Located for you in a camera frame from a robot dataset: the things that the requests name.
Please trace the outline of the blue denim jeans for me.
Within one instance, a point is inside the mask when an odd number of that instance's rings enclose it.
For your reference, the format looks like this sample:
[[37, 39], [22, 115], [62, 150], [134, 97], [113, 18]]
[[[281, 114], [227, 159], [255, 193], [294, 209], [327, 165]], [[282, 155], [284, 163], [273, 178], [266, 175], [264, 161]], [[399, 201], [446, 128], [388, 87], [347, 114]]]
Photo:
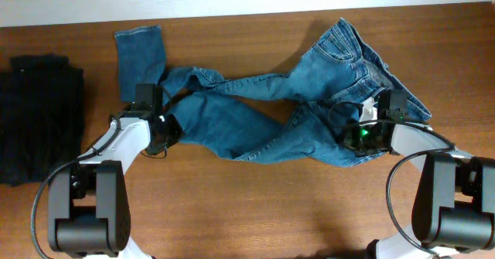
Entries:
[[181, 142], [233, 161], [365, 163], [366, 157], [338, 143], [342, 126], [359, 118], [357, 107], [365, 100], [404, 89], [345, 19], [325, 31], [289, 72], [238, 79], [198, 66], [167, 69], [159, 26], [114, 37], [121, 99], [133, 101], [139, 83], [160, 85], [166, 114], [182, 129]]

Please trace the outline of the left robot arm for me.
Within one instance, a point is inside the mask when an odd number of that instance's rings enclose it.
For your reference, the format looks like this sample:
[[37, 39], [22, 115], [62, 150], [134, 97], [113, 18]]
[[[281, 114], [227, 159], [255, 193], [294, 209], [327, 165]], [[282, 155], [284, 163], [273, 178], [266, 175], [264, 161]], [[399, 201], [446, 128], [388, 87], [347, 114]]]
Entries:
[[47, 240], [72, 258], [147, 258], [131, 238], [125, 173], [144, 155], [165, 158], [183, 130], [165, 110], [172, 96], [140, 83], [135, 99], [111, 117], [108, 131], [82, 155], [58, 167], [41, 185], [48, 197]]

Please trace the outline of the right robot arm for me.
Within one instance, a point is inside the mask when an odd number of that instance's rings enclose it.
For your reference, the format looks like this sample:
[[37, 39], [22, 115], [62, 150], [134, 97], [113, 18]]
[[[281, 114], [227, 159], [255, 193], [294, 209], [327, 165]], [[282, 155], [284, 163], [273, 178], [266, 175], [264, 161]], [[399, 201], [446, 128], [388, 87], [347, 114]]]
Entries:
[[[424, 121], [415, 120], [407, 94], [389, 90], [356, 104], [359, 120], [342, 126], [341, 144], [364, 157], [400, 155], [388, 174], [387, 210], [397, 233], [373, 240], [359, 258], [451, 258], [494, 248], [494, 160], [471, 155]], [[421, 173], [411, 225], [401, 227], [393, 210], [391, 184], [403, 164]]]

